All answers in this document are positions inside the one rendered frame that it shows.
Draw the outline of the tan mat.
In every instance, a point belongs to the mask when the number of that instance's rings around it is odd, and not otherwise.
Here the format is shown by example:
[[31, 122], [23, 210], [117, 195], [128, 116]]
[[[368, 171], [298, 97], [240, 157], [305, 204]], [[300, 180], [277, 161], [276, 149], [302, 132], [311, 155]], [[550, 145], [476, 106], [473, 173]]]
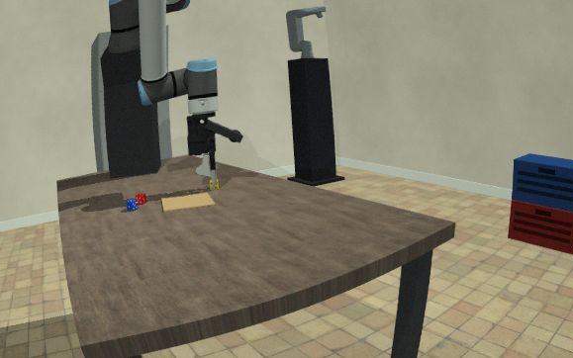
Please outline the tan mat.
[[208, 193], [162, 198], [165, 212], [216, 206]]

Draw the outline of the blue die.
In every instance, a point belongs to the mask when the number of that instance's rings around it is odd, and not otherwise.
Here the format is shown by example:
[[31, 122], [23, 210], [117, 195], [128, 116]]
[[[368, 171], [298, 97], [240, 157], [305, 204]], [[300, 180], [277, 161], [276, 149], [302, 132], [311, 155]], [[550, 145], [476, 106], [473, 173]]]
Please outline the blue die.
[[127, 210], [128, 211], [134, 211], [138, 208], [137, 200], [129, 200], [126, 202], [126, 204], [127, 204]]

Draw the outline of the red die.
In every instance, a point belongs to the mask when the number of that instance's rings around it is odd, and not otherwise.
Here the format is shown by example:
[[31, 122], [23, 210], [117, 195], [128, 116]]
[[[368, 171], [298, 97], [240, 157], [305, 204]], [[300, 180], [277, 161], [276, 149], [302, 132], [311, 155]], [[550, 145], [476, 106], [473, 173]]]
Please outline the red die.
[[142, 204], [146, 203], [145, 194], [136, 195], [136, 200], [137, 200], [138, 205], [142, 205]]

